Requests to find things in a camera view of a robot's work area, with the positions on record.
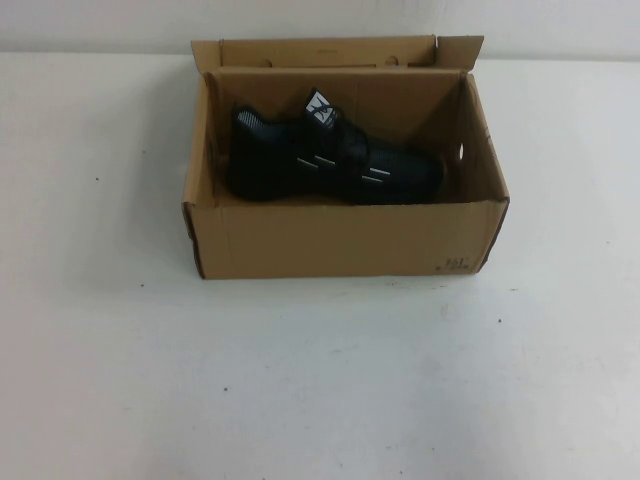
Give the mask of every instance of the shoe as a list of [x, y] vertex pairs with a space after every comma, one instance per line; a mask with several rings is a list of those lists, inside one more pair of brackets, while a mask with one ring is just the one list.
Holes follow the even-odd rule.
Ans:
[[298, 119], [269, 122], [248, 106], [232, 116], [226, 180], [247, 200], [320, 194], [354, 204], [424, 203], [444, 177], [436, 158], [370, 137], [317, 89]]

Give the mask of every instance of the white wall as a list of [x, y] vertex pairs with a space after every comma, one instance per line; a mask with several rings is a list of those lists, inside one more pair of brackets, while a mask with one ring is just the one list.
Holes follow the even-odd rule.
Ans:
[[193, 38], [484, 34], [484, 54], [640, 57], [638, 0], [0, 0], [0, 50], [187, 52]]

